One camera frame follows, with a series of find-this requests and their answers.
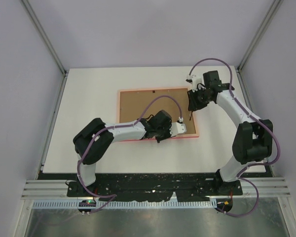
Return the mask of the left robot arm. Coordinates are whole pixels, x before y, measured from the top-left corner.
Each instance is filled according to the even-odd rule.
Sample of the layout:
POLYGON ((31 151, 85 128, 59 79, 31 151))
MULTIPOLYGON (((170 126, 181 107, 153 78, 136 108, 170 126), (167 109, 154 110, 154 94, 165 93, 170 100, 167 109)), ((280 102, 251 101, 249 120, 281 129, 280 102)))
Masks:
POLYGON ((73 139, 74 149, 79 155, 77 179, 78 190, 89 197, 95 193, 96 163, 108 147, 115 142, 155 138, 157 142, 178 135, 180 123, 172 122, 172 117, 164 110, 149 118, 126 123, 104 123, 93 119, 73 139))

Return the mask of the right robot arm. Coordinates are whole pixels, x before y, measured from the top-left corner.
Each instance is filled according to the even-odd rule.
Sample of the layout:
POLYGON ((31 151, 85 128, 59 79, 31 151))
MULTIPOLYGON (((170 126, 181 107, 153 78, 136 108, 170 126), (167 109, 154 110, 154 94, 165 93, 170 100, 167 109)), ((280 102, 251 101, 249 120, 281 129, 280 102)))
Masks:
POLYGON ((218 169, 213 179, 213 190, 224 195, 236 186, 236 182, 250 165, 259 164, 272 153, 273 124, 270 120, 252 118, 250 109, 234 95, 230 83, 223 83, 218 71, 209 71, 201 78, 189 74, 191 84, 188 95, 188 110, 201 110, 210 102, 219 105, 237 128, 232 144, 232 157, 218 169))

